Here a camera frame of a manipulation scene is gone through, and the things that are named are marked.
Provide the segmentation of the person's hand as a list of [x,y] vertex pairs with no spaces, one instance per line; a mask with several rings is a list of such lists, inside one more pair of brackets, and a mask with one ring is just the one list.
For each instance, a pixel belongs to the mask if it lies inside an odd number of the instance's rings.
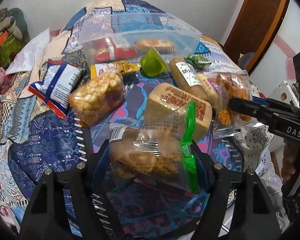
[[289,181],[291,176],[295,173],[294,161],[300,145],[293,141],[288,141],[287,139],[284,139],[283,142],[285,146],[283,149],[281,177],[283,180]]

